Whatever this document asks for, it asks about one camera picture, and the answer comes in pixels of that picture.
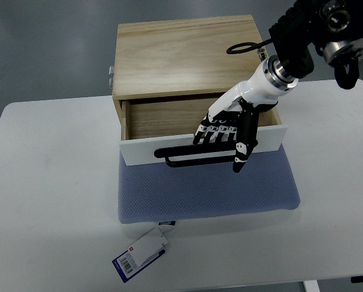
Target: concrete floor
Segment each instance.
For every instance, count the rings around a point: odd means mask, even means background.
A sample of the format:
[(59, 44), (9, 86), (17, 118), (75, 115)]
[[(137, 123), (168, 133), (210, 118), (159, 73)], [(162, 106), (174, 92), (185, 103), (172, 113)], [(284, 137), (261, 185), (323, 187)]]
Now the concrete floor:
[[(118, 24), (251, 14), (263, 39), (294, 3), (288, 0), (0, 0), (0, 116), (12, 102), (106, 96)], [(275, 53), (273, 46), (268, 53)], [(333, 79), (310, 50), (315, 71), (304, 80)], [(363, 79), (363, 62), (361, 79)], [(322, 292), (363, 291), (350, 279), (319, 281)], [(303, 291), (301, 283), (220, 291)]]

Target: wooden box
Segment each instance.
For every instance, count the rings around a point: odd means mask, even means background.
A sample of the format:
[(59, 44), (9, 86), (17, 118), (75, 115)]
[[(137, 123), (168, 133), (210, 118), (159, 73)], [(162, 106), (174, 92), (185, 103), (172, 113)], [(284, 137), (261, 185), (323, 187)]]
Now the wooden box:
[[(113, 100), (121, 139), (195, 133), (210, 105), (260, 64), (256, 51), (226, 54), (245, 41), (262, 41), (250, 15), (120, 24)], [(275, 109), (260, 117), (260, 127), (280, 124)]]

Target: label tag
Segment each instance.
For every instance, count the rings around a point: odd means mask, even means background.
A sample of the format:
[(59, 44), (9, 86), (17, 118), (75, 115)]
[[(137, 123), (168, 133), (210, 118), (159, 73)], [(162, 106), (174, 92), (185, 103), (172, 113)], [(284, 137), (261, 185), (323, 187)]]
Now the label tag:
[(127, 250), (113, 260), (113, 264), (126, 283), (163, 254), (168, 241), (158, 228), (153, 229), (130, 245)]
[(146, 262), (143, 263), (142, 266), (137, 266), (129, 251), (125, 251), (123, 254), (113, 260), (113, 264), (122, 281), (126, 283), (132, 277), (141, 272), (144, 268), (156, 261), (163, 254), (165, 254), (165, 249), (162, 249), (158, 254), (150, 257)]
[(164, 233), (167, 233), (168, 231), (173, 230), (173, 228), (175, 228), (175, 224), (176, 224), (176, 221), (159, 222), (158, 228), (164, 234)]

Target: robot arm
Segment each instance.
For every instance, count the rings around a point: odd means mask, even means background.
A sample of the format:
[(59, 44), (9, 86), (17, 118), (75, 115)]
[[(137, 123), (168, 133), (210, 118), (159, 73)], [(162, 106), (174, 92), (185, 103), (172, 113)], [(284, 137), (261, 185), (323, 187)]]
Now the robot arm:
[[(238, 83), (209, 108), (195, 134), (194, 144), (236, 138), (234, 172), (239, 172), (257, 145), (259, 113), (273, 108), (314, 69), (308, 45), (335, 69), (337, 84), (351, 89), (359, 78), (363, 58), (363, 0), (298, 0), (271, 29), (261, 44), (242, 43), (228, 49), (240, 54), (273, 43), (277, 56), (258, 66), (253, 76)], [(247, 49), (234, 50), (242, 46)]]
[(194, 144), (231, 141), (236, 135), (233, 170), (239, 172), (257, 146), (259, 114), (273, 108), (279, 96), (298, 84), (280, 65), (276, 55), (265, 59), (249, 80), (229, 89), (209, 108), (195, 134)]

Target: blue fabric pad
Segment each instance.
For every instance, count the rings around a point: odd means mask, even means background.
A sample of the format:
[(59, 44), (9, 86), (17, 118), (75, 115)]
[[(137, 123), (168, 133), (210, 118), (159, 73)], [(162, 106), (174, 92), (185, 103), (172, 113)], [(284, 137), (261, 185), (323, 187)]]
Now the blue fabric pad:
[(119, 162), (121, 223), (162, 222), (276, 209), (300, 203), (284, 148), (255, 153), (239, 173), (232, 162), (171, 168)]

